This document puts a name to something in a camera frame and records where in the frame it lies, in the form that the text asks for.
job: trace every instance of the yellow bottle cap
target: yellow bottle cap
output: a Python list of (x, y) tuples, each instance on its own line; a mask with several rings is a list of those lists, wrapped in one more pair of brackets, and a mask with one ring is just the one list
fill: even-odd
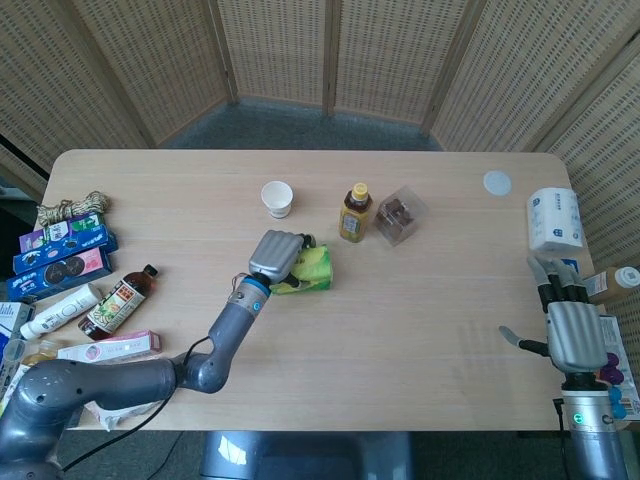
[(368, 195), (369, 189), (366, 183), (356, 183), (351, 190), (351, 196), (359, 202), (366, 200)]

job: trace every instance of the white paper cup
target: white paper cup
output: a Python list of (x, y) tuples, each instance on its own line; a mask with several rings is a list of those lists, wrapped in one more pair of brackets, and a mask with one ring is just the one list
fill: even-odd
[(293, 190), (280, 180), (274, 180), (262, 187), (262, 202), (274, 218), (284, 218), (291, 211)]

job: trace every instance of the pink box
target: pink box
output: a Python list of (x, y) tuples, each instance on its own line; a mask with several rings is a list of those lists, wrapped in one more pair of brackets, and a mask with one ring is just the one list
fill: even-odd
[(58, 350), (58, 358), (83, 363), (119, 363), (161, 351), (160, 335), (151, 330), (142, 330), (101, 342), (61, 348)]

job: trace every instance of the purple packaging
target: purple packaging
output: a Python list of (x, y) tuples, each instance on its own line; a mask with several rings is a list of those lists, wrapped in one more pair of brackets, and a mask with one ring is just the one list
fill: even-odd
[(20, 253), (40, 248), (49, 242), (55, 242), (68, 237), (72, 235), (73, 232), (90, 230), (98, 225), (104, 225), (104, 218), (99, 213), (87, 213), (73, 217), (71, 220), (54, 223), (41, 230), (21, 235), (18, 238), (20, 241)]

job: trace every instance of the rope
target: rope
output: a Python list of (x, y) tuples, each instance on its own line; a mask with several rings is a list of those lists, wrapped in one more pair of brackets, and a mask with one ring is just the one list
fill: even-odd
[(102, 192), (91, 192), (81, 202), (62, 200), (55, 207), (38, 206), (38, 223), (48, 227), (63, 220), (69, 220), (85, 213), (104, 213), (109, 208), (109, 197)]

